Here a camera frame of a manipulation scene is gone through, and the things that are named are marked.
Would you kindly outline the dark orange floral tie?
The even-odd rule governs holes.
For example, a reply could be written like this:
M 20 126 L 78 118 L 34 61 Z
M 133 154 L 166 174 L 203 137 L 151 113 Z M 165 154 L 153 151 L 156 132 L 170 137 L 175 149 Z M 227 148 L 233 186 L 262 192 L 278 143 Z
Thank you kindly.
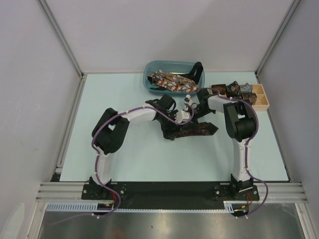
M 163 137 L 175 140 L 188 136 L 211 136 L 218 131 L 218 127 L 210 122 L 189 122 L 185 125 L 162 125 Z

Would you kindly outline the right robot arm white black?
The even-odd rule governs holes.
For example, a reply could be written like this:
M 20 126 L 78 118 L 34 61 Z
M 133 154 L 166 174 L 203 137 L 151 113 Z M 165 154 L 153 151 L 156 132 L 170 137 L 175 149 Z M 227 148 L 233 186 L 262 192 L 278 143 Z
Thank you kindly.
M 212 95 L 207 89 L 197 92 L 199 104 L 194 106 L 190 95 L 186 95 L 186 109 L 192 109 L 194 116 L 177 134 L 185 136 L 211 136 L 218 128 L 209 122 L 198 122 L 198 118 L 208 113 L 224 114 L 225 127 L 233 142 L 234 164 L 226 198 L 242 200 L 254 191 L 255 178 L 250 170 L 251 141 L 259 129 L 259 121 L 255 110 L 246 100 L 226 98 L 219 94 Z

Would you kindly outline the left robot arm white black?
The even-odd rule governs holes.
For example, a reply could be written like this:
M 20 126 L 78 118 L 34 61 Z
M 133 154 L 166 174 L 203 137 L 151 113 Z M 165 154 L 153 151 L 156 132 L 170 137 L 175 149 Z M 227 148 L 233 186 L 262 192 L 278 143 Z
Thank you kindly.
M 118 194 L 108 185 L 111 182 L 113 156 L 124 143 L 129 126 L 156 120 L 169 133 L 176 133 L 191 123 L 195 111 L 190 103 L 177 110 L 175 100 L 165 94 L 160 99 L 148 100 L 142 106 L 122 113 L 108 108 L 92 131 L 91 146 L 96 151 L 94 172 L 89 179 L 93 194 L 105 199 L 109 194 Z

